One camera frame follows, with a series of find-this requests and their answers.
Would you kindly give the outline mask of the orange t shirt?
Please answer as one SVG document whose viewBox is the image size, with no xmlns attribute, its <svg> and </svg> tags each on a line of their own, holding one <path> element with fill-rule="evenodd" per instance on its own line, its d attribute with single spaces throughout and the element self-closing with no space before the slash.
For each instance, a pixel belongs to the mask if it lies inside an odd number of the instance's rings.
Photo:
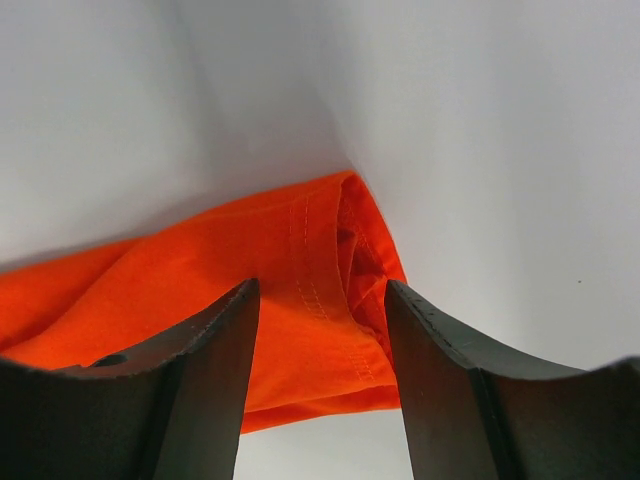
<svg viewBox="0 0 640 480">
<path fill-rule="evenodd" d="M 404 272 L 351 171 L 3 274 L 1 353 L 47 369 L 87 365 L 250 278 L 261 307 L 244 432 L 399 407 L 384 296 Z"/>
</svg>

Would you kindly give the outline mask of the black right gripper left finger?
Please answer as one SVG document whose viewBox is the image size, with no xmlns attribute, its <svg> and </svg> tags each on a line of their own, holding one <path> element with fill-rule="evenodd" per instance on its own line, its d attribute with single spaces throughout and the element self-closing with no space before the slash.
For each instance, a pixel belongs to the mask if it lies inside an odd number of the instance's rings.
<svg viewBox="0 0 640 480">
<path fill-rule="evenodd" d="M 256 280 L 89 366 L 1 363 L 5 479 L 229 479 L 260 309 Z"/>
</svg>

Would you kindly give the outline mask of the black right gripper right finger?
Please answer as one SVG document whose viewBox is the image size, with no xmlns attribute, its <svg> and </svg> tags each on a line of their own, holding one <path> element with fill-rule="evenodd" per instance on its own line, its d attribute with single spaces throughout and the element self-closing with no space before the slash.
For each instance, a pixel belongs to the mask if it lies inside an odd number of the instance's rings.
<svg viewBox="0 0 640 480">
<path fill-rule="evenodd" d="M 639 361 L 593 370 L 509 347 L 391 281 L 385 309 L 417 479 L 635 479 Z"/>
</svg>

